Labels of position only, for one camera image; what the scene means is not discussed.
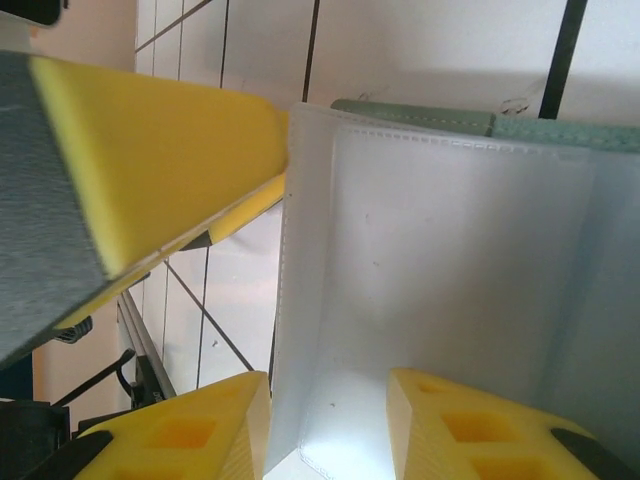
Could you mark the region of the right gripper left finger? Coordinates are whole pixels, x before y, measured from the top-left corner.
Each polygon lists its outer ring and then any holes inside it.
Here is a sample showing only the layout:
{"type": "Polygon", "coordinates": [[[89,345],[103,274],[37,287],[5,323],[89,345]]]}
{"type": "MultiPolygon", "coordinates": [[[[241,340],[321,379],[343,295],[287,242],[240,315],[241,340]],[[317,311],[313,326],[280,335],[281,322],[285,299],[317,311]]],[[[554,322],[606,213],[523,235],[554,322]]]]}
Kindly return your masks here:
{"type": "Polygon", "coordinates": [[[270,430],[265,372],[245,372],[103,422],[113,439],[78,479],[261,479],[270,430]]]}

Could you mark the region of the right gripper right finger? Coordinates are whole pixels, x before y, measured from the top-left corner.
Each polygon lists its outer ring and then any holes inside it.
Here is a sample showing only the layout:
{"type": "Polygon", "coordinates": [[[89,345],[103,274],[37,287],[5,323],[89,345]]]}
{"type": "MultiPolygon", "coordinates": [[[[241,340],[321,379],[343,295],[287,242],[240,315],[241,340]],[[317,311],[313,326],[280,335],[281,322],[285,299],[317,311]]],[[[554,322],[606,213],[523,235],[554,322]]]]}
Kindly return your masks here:
{"type": "Polygon", "coordinates": [[[550,413],[394,368],[387,422],[398,479],[636,479],[588,431],[550,413]]]}

